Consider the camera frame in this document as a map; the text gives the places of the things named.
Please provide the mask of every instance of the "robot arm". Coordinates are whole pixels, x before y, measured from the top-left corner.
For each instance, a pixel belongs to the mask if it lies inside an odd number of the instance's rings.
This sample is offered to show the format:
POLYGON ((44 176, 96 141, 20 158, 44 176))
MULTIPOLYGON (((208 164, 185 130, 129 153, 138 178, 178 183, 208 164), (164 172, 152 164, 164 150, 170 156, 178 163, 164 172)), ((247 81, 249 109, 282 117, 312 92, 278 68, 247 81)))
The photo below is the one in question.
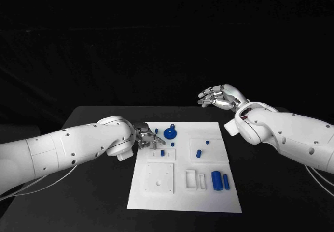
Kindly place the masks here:
POLYGON ((39 137, 0 145, 0 195, 14 186, 95 159, 103 152, 125 160, 131 147, 165 142, 151 133, 148 125, 134 127, 119 116, 98 123, 62 129, 39 137))
POLYGON ((296 115, 280 113, 270 106, 250 102, 230 85, 206 89, 198 104, 234 111, 234 119, 224 128, 232 136, 240 133, 256 145, 270 144, 279 154, 296 162, 334 174, 334 126, 296 115))

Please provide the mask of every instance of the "blue cylinder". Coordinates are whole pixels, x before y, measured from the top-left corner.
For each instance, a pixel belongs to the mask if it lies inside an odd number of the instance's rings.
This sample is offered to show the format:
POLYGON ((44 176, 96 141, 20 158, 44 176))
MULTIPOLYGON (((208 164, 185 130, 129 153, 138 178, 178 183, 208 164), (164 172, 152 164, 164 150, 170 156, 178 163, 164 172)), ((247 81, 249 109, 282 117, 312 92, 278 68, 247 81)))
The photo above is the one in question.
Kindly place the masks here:
POLYGON ((165 131, 164 131, 164 137, 167 138, 167 139, 172 139, 174 137, 175 137, 175 125, 174 124, 171 124, 170 125, 170 128, 167 128, 165 129, 165 131))
POLYGON ((223 190, 223 182, 221 182, 221 176, 220 176, 219 171, 211 172, 211 183, 213 183, 213 189, 216 191, 221 191, 223 190))
POLYGON ((229 185, 227 175, 223 175, 223 179, 224 179, 224 189, 229 190, 230 189, 230 185, 229 185))
POLYGON ((197 150, 196 157, 200 158, 201 150, 197 150))

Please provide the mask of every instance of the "robotic hand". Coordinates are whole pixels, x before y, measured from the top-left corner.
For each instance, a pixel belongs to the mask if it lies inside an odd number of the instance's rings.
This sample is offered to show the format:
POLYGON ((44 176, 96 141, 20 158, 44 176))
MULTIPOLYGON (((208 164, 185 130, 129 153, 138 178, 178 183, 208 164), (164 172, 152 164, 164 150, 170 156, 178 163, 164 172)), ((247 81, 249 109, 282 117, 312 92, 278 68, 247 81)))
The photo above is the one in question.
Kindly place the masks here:
POLYGON ((232 136, 240 133, 250 144, 270 144, 279 154, 334 174, 332 125, 293 113, 280 113, 263 103, 250 102, 229 84, 207 88, 198 98, 201 107, 214 105, 234 112, 234 119, 224 124, 232 136))
POLYGON ((122 161, 138 149, 165 142, 147 123, 135 126, 119 116, 0 145, 0 195, 14 186, 95 159, 103 152, 122 161))

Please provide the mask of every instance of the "hole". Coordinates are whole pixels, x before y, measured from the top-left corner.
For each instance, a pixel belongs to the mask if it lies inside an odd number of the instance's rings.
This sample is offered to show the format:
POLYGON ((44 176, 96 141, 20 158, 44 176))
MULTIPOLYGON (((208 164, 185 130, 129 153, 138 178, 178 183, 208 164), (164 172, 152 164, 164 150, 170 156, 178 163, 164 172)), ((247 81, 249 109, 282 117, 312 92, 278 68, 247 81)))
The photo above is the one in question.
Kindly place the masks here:
POLYGON ((309 155, 314 154, 314 148, 312 147, 309 148, 308 153, 309 153, 309 155))

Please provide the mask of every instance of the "table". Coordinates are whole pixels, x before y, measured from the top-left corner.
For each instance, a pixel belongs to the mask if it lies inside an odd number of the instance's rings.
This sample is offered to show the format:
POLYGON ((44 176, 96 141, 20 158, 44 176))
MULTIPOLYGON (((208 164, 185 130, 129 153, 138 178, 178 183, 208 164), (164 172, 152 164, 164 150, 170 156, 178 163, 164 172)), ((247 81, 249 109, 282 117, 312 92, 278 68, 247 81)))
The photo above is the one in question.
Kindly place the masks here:
MULTIPOLYGON (((0 231, 331 230, 331 196, 314 182, 304 165, 279 155, 270 145, 253 146, 240 135, 229 135, 223 124, 233 117, 232 111, 216 107, 80 106, 63 128, 113 115, 131 122, 219 122, 243 213, 126 209, 135 157, 119 162, 103 154, 79 165, 54 186, 16 197, 0 221, 0 231)), ((31 190, 57 180, 67 171, 52 174, 31 190)))

